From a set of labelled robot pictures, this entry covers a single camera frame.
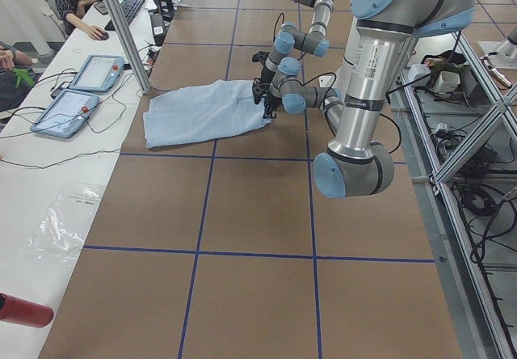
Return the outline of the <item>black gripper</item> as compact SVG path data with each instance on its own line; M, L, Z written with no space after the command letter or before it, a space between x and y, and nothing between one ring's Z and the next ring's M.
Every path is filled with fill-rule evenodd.
M270 52L259 51L252 57L252 62L260 62L263 66L260 77L254 79L254 85L271 83L277 67L277 52L275 50Z
M270 83L262 82L259 78L255 78L252 84L252 95L256 105L263 103L263 119L275 119L277 117L276 111L281 104L281 98L271 93Z

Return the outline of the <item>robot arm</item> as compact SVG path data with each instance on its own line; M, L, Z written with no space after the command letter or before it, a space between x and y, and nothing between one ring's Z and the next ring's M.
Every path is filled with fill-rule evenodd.
M262 65L261 74L254 79L253 89L264 90L272 83L280 62L295 49L301 53L324 57L330 47L327 31L330 16L334 10L334 0L290 0L298 5L313 9L313 17L307 31L293 23L284 22L275 33L271 50L260 51L252 61Z
M389 151L372 136L389 86L408 62L419 39L458 32L473 20L474 0L351 0L357 44L349 44L333 88L303 84L300 62L293 50L322 57L334 0L291 0L313 9L307 32L291 23L280 26L269 52L256 53L262 73L252 85L255 103L265 117L277 108L298 114L319 108L334 130L326 151L313 161L313 177L329 198L367 196L384 191L392 182L394 163Z

